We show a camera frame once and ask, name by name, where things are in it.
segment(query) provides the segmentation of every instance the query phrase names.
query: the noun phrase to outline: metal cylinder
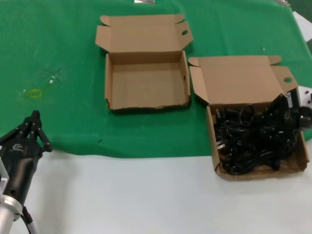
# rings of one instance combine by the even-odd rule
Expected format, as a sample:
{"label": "metal cylinder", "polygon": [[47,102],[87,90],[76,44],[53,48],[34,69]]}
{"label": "metal cylinder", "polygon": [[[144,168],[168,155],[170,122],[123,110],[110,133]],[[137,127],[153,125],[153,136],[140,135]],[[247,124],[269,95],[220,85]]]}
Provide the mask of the metal cylinder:
{"label": "metal cylinder", "polygon": [[14,222],[15,214],[6,207],[0,207],[0,234],[9,234]]}
{"label": "metal cylinder", "polygon": [[0,234],[9,234],[14,221],[22,212],[22,205],[14,198],[2,195],[0,198]]}

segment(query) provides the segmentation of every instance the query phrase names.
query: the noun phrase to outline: open cardboard box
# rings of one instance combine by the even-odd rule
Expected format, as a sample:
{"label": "open cardboard box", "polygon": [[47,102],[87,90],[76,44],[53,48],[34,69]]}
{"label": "open cardboard box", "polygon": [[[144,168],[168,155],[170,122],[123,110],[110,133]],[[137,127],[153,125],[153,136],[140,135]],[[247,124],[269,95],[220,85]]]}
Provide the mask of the open cardboard box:
{"label": "open cardboard box", "polygon": [[193,40],[180,15],[100,17],[96,44],[106,55],[105,98],[112,110],[187,106],[185,52]]}
{"label": "open cardboard box", "polygon": [[283,176],[304,171],[309,157],[303,134],[294,153],[282,161],[281,169],[273,171],[259,166],[246,175],[230,175],[222,167],[217,150],[214,122],[216,109],[241,108],[253,103],[262,112],[279,94],[298,86],[288,67],[277,66],[280,56],[224,56],[189,58],[195,94],[205,101],[214,170],[232,179]]}

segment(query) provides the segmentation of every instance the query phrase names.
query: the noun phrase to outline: empty cardboard box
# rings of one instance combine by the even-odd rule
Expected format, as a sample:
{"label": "empty cardboard box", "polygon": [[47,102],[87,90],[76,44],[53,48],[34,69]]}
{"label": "empty cardboard box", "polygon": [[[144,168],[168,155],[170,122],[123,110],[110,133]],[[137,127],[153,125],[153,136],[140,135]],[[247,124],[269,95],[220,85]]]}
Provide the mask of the empty cardboard box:
{"label": "empty cardboard box", "polygon": [[105,98],[112,110],[187,106],[183,48],[193,40],[183,15],[100,17],[96,44],[108,51]]}
{"label": "empty cardboard box", "polygon": [[280,56],[224,56],[189,58],[195,94],[207,105],[207,125],[214,170],[232,179],[283,176],[304,171],[309,157],[303,134],[294,153],[281,163],[279,171],[259,166],[245,175],[230,175],[222,167],[217,150],[214,121],[216,109],[242,108],[253,103],[261,113],[279,94],[298,86],[288,67],[277,66]]}

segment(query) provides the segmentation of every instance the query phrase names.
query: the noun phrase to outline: black cable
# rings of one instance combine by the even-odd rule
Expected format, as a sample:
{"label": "black cable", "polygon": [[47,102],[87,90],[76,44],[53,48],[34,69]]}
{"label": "black cable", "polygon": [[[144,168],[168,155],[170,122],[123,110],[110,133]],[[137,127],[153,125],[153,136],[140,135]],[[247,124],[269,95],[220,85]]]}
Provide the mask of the black cable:
{"label": "black cable", "polygon": [[24,224],[26,225],[26,228],[27,228],[27,230],[28,230],[28,233],[29,233],[29,234],[32,234],[32,233],[30,232],[29,228],[28,228],[28,225],[27,225],[27,223],[26,223],[26,220],[25,220],[25,218],[24,218],[24,215],[21,214],[20,217],[21,217],[21,219],[23,220]]}
{"label": "black cable", "polygon": [[299,131],[283,128],[278,112],[255,114],[252,105],[241,110],[218,110],[214,125],[220,161],[232,175],[267,165],[279,170],[281,160],[294,151]]}
{"label": "black cable", "polygon": [[32,234],[28,225],[33,222],[33,219],[31,217],[31,215],[28,213],[27,208],[25,206],[23,207],[22,214],[20,215],[20,217],[24,221],[29,234]]}

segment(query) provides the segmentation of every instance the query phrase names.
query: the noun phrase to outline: table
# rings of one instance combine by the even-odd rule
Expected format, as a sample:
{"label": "table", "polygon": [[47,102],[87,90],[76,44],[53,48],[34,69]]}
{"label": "table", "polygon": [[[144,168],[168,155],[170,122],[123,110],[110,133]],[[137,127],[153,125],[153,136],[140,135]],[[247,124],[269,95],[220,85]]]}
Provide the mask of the table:
{"label": "table", "polygon": [[[114,115],[104,100],[105,56],[95,45],[101,15],[183,13],[194,41],[188,57],[280,55],[312,86],[312,56],[292,9],[274,0],[0,1],[0,136],[40,110],[55,149],[115,157],[204,156],[211,152],[205,107]],[[312,138],[312,131],[305,133]]]}
{"label": "table", "polygon": [[[312,141],[308,142],[312,153]],[[312,167],[227,181],[210,156],[117,159],[54,151],[26,206],[41,234],[309,234]],[[21,220],[11,234],[26,234]]]}

